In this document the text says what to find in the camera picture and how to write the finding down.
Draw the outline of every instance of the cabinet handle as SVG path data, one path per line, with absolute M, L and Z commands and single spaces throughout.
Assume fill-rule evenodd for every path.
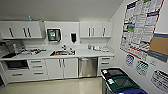
M 92 34 L 92 36 L 94 36 L 94 28 L 93 28 L 93 34 Z
M 34 75 L 37 75 L 37 74 L 44 74 L 44 73 L 34 73 Z
M 28 31 L 28 33 L 29 33 L 29 37 L 31 37 L 31 34 L 30 34 L 30 29 L 29 29 L 29 28 L 27 28 L 27 31 Z
M 104 28 L 103 36 L 104 36 L 104 34 L 105 34 L 105 31 L 106 31 L 106 28 Z
M 22 76 L 22 74 L 13 74 L 12 76 Z
M 63 59 L 63 64 L 64 64 L 64 67 L 65 67 L 64 59 Z
M 11 36 L 13 37 L 12 28 L 9 28 L 9 31 L 11 33 Z
M 107 63 L 103 62 L 103 63 L 101 63 L 101 64 L 109 64 L 109 62 L 107 62 Z
M 61 62 L 60 62 L 60 59 L 59 59 L 59 64 L 60 64 L 60 67 L 61 67 Z
M 110 58 L 102 58 L 102 59 L 110 59 Z
M 24 33 L 25 33 L 25 37 L 27 37 L 25 28 L 23 28 L 23 31 L 24 31 Z
M 33 68 L 42 68 L 43 66 L 33 66 Z
M 90 37 L 90 28 L 89 28 L 89 37 Z
M 31 61 L 31 63 L 39 63 L 39 62 L 41 62 L 41 61 Z

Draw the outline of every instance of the drawer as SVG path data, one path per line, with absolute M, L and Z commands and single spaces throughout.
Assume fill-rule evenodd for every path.
M 112 66 L 100 66 L 97 69 L 97 76 L 101 76 L 101 69 L 107 69 L 107 68 L 111 68 Z
M 6 72 L 4 73 L 8 82 L 24 82 L 31 81 L 31 74 L 27 72 Z
M 31 71 L 31 75 L 34 81 L 48 80 L 47 71 Z
M 27 63 L 30 64 L 45 64 L 45 60 L 44 59 L 40 59 L 40 60 L 27 60 Z
M 98 58 L 99 67 L 110 67 L 112 66 L 112 57 L 99 57 Z
M 100 61 L 111 61 L 113 57 L 99 57 Z
M 29 69 L 32 70 L 45 70 L 46 71 L 46 65 L 45 64 L 30 64 Z

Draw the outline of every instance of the white cabinet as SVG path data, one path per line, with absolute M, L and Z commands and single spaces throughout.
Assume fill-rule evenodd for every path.
M 112 22 L 80 22 L 80 37 L 111 37 Z
M 102 22 L 80 22 L 80 37 L 101 37 Z
M 80 22 L 80 37 L 91 37 L 91 22 Z
M 49 79 L 78 78 L 78 58 L 46 59 Z
M 15 32 L 15 38 L 27 38 L 25 22 L 12 21 L 13 30 Z
M 98 57 L 97 76 L 101 76 L 101 69 L 110 68 L 113 65 L 113 57 Z
M 63 70 L 60 59 L 46 59 L 49 79 L 63 79 Z
M 102 22 L 92 22 L 92 36 L 102 37 Z
M 15 37 L 10 21 L 0 21 L 0 33 L 3 39 L 13 39 Z
M 78 58 L 64 59 L 64 78 L 78 78 Z
M 26 22 L 26 29 L 30 38 L 43 38 L 45 36 L 43 22 Z
M 48 80 L 45 60 L 27 60 L 29 69 L 7 70 L 4 72 L 9 83 Z
M 38 21 L 1 21 L 0 33 L 3 39 L 43 38 L 45 27 Z
M 112 35 L 112 22 L 103 22 L 103 36 L 104 37 L 111 37 Z

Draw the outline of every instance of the sign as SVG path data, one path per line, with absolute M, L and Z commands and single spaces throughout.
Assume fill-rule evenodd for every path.
M 132 56 L 132 55 L 127 55 L 127 59 L 126 59 L 126 64 L 128 65 L 128 66 L 133 66 L 133 62 L 134 62 L 134 56 Z
M 135 70 L 142 76 L 146 76 L 149 65 L 143 61 L 138 61 Z
M 168 74 L 156 70 L 153 73 L 151 81 L 157 88 L 168 93 Z

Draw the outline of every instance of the microwave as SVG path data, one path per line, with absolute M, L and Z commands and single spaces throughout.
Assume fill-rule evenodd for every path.
M 9 70 L 28 69 L 27 60 L 5 61 Z

